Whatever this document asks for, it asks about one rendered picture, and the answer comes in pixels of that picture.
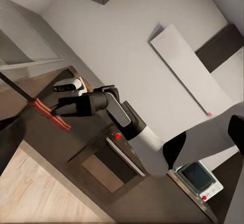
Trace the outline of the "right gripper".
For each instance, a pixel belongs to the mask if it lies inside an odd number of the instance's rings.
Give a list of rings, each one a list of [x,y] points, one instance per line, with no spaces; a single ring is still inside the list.
[[[50,107],[52,115],[61,117],[94,116],[101,105],[100,97],[95,92],[86,92],[81,96],[59,98],[58,104]]]

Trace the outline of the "parer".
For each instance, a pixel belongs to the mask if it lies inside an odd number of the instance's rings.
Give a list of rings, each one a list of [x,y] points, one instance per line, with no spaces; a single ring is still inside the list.
[[[59,127],[63,131],[69,131],[71,126],[66,124],[58,115],[53,116],[52,111],[46,107],[38,98],[32,98],[26,92],[24,92],[19,86],[13,83],[10,79],[8,79],[5,75],[0,73],[0,79],[4,80],[9,86],[11,86],[14,90],[16,90],[19,94],[21,94],[25,99],[28,100],[28,104],[30,104],[34,109],[36,109],[39,113],[41,113],[44,117],[54,123],[57,127]]]

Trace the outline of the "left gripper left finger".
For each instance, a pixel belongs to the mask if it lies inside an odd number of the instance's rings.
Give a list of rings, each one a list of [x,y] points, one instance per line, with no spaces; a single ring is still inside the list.
[[[22,115],[0,121],[0,176],[26,135]]]

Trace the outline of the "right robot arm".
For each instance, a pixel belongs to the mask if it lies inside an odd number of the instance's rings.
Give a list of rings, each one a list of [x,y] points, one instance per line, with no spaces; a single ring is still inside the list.
[[[155,177],[236,146],[228,133],[229,122],[233,115],[244,117],[242,101],[164,143],[127,101],[120,103],[114,85],[87,92],[82,78],[76,77],[58,81],[52,89],[57,93],[73,91],[71,97],[59,98],[58,104],[49,108],[53,116],[90,117],[99,110],[107,110],[146,171]]]

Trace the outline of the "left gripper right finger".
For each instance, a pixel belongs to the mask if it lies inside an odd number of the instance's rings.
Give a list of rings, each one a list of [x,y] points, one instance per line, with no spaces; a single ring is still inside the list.
[[[228,133],[244,156],[244,117],[233,115],[229,122]]]

